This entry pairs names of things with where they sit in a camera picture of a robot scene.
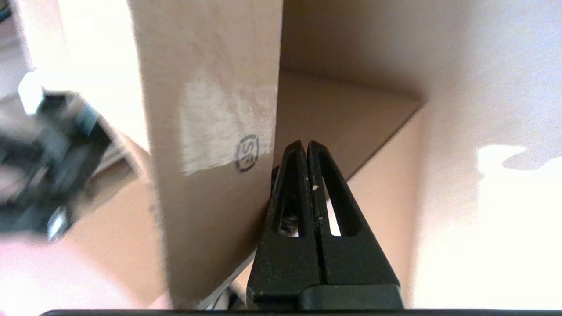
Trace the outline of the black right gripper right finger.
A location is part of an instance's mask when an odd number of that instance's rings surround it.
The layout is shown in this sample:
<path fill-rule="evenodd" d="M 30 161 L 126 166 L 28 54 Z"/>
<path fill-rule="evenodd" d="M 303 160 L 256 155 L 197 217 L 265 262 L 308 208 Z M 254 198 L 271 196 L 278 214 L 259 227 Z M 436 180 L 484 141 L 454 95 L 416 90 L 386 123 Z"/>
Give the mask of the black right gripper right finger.
<path fill-rule="evenodd" d="M 319 284 L 309 309 L 401 309 L 401 286 L 326 146 L 309 142 L 307 166 Z"/>

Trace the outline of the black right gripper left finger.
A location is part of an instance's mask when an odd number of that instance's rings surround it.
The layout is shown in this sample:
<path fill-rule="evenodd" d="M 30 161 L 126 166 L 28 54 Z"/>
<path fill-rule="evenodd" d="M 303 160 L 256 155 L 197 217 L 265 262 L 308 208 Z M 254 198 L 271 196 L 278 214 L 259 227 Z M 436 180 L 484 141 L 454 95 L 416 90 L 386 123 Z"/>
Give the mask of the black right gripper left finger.
<path fill-rule="evenodd" d="M 285 148 L 271 190 L 247 286 L 250 305 L 295 309 L 301 292 L 317 284 L 312 208 L 306 153 L 298 140 Z"/>

